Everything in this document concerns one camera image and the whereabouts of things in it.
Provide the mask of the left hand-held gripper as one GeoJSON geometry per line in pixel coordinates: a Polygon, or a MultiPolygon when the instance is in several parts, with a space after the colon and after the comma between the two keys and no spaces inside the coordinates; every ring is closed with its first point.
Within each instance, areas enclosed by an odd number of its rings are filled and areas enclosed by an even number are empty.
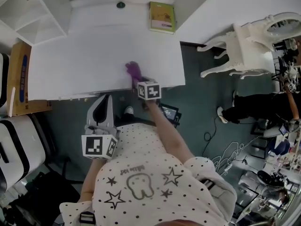
{"type": "Polygon", "coordinates": [[[81,136],[82,153],[90,159],[111,160],[120,131],[114,127],[111,95],[99,97],[87,111],[85,134],[81,136]]]}

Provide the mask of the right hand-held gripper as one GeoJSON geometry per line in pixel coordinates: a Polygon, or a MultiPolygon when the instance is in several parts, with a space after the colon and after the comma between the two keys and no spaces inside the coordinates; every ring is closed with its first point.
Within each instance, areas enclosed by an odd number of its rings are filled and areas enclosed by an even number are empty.
{"type": "Polygon", "coordinates": [[[161,99],[161,86],[155,79],[146,76],[141,77],[141,82],[137,83],[137,95],[142,100],[142,107],[147,110],[146,101],[161,99]]]}

